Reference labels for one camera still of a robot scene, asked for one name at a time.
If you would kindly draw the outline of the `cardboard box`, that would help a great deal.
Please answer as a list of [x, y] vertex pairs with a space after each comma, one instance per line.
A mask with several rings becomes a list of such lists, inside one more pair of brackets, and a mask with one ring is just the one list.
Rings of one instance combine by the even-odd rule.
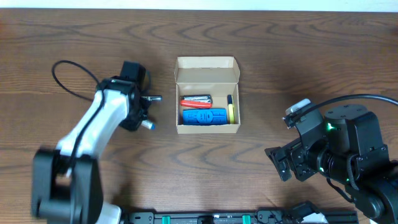
[[[178, 57], [175, 68], [176, 128], [179, 134], [234, 134], [241, 125], [239, 109], [239, 78], [241, 71], [232, 56]], [[181, 97], [209, 95], [213, 108], [225, 109], [229, 116], [228, 96], [232, 96], [234, 123], [223, 125], [187, 125], [180, 104]]]

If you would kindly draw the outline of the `black whiteboard marker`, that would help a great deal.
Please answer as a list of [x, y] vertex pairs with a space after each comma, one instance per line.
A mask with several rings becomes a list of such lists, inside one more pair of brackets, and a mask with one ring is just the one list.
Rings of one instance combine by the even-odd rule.
[[142, 96], [142, 99], [147, 101], [162, 101], [162, 96]]

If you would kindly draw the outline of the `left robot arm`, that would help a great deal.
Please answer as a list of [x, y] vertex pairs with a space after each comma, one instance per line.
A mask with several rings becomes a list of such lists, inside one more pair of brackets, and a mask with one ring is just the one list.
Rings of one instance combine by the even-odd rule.
[[99, 159], [118, 127], [137, 130], [147, 119], [143, 99], [147, 70], [123, 63], [121, 73], [97, 81], [91, 106], [55, 146], [41, 147], [32, 161], [30, 213], [47, 223], [126, 223], [117, 205], [104, 201]]

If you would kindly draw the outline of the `yellow highlighter pen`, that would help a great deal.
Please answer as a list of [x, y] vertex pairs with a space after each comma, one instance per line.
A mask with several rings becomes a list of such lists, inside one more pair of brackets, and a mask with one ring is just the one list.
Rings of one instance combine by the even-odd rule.
[[233, 96], [228, 95], [227, 96], [227, 103], [228, 103], [228, 118], [229, 118], [229, 123], [234, 124], [235, 123], [235, 118], [234, 118], [234, 105], [233, 105]]

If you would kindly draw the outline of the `blue magnetic whiteboard eraser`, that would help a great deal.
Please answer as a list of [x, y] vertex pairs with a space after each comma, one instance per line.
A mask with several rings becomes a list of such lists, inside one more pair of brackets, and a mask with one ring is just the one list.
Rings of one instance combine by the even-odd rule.
[[184, 125], [211, 126], [228, 124], [226, 110], [219, 108], [184, 110], [182, 119]]

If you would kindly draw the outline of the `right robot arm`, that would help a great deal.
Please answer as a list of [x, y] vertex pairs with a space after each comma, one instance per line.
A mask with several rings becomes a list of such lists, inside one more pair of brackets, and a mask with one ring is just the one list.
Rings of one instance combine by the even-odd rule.
[[299, 137], [265, 153], [282, 181], [319, 173], [375, 223], [397, 223], [397, 162], [389, 158], [377, 116], [363, 105], [312, 111], [295, 124]]

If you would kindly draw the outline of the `blue whiteboard marker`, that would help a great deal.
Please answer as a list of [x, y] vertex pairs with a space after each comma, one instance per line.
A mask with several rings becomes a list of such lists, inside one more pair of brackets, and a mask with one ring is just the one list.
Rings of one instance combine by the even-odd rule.
[[155, 129], [155, 123], [149, 119], [145, 119], [141, 122], [141, 125], [147, 129], [153, 130]]

